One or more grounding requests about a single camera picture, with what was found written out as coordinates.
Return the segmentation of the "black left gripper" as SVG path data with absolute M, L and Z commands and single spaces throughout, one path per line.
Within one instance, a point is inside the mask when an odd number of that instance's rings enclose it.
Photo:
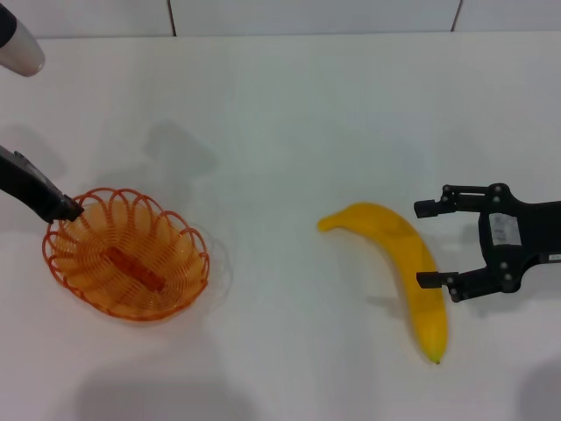
M 1 190 L 47 223 L 75 221 L 84 209 L 63 195 L 23 154 L 1 147 Z

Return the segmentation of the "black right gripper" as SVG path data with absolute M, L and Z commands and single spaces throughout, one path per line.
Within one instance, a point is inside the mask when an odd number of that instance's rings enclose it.
M 446 184 L 439 200 L 414 203 L 417 218 L 457 211 L 479 214 L 479 242 L 485 268 L 464 273 L 418 272 L 422 289 L 446 287 L 454 303 L 515 293 L 522 277 L 539 264 L 560 262 L 560 203 L 525 203 L 505 184 L 489 187 Z

